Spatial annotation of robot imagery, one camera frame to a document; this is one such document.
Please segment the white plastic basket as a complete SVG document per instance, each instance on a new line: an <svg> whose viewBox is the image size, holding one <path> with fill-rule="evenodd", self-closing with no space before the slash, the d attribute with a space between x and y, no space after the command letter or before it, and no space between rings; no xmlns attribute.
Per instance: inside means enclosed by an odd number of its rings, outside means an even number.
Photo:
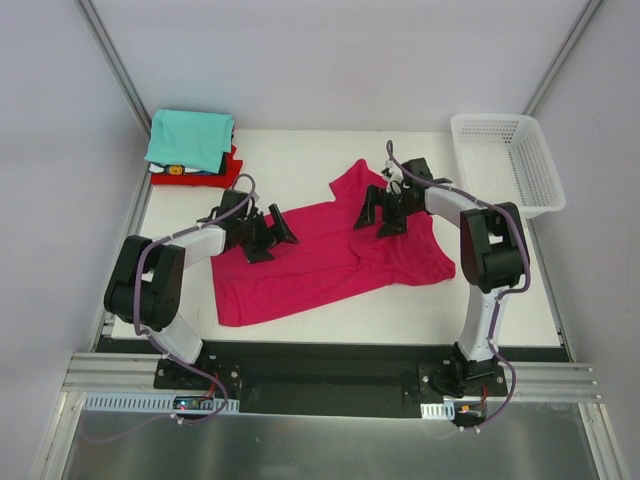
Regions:
<svg viewBox="0 0 640 480"><path fill-rule="evenodd" d="M566 197L539 122L516 114L457 114L450 122L461 187L493 204L515 203L533 219Z"/></svg>

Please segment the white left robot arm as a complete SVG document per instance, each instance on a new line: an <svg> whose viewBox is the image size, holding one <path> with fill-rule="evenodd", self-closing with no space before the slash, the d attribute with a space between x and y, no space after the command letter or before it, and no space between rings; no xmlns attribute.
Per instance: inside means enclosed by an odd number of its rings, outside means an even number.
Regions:
<svg viewBox="0 0 640 480"><path fill-rule="evenodd" d="M255 195L224 191L221 203L195 225L159 240L131 235L124 240L104 294L104 308L144 336L164 359L178 365L188 388L220 385L204 341L179 313L184 271L239 248L250 264L271 261L271 250L297 244L277 205L271 219L255 206Z"/></svg>

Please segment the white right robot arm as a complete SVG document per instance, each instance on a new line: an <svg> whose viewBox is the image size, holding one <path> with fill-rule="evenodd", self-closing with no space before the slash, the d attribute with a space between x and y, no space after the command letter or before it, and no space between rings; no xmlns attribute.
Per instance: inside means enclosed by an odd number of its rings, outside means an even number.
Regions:
<svg viewBox="0 0 640 480"><path fill-rule="evenodd" d="M504 305L531 284L530 258L518 207L512 202L490 204L435 179L424 158L403 164L391 157L385 187L366 187L356 230L371 226L381 211L380 238L404 234L408 217L424 212L439 216L459 229L460 264L470 286L462 333L452 347L449 363L429 376L440 394L461 398L473 394L502 374L497 337Z"/></svg>

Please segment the crimson pink t shirt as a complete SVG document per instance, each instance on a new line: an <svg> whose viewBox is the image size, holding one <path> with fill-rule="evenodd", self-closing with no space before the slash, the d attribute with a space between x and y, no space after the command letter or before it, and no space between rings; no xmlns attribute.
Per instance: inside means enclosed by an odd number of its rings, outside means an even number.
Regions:
<svg viewBox="0 0 640 480"><path fill-rule="evenodd" d="M434 285L456 275L433 220L409 217L406 233L380 238L353 225L368 186L386 185L359 159L329 187L333 200L284 213L298 244L279 244L272 259L250 263L239 247L211 260L218 321L243 327L297 314L393 284Z"/></svg>

